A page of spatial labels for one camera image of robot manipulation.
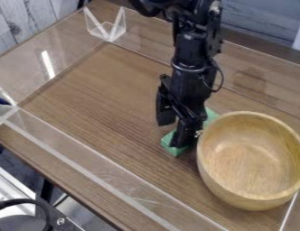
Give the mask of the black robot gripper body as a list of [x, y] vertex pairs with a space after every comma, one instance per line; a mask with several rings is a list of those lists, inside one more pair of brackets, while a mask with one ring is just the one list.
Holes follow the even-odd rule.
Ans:
[[176, 119], [208, 119], [206, 100], [218, 90], [214, 88], [218, 64], [208, 61], [204, 65], [188, 66], [172, 62], [172, 75], [160, 76], [157, 92], [166, 94], [173, 102]]

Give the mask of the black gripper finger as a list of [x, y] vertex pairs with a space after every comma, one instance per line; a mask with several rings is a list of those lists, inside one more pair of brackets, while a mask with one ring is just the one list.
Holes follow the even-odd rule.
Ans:
[[170, 147], [184, 148], [194, 143], [196, 132], [202, 129], [201, 119], [181, 119], [172, 136]]
[[160, 126], [176, 123], [176, 112], [173, 102], [166, 94], [157, 92], [157, 124]]

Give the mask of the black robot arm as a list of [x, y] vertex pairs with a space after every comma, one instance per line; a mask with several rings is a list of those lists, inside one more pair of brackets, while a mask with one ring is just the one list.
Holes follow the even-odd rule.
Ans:
[[220, 91], [224, 76], [214, 57], [221, 53], [221, 0], [129, 0], [146, 17], [162, 15], [173, 25], [172, 73], [160, 76], [157, 124], [176, 124], [169, 145], [194, 143], [208, 120], [206, 100]]

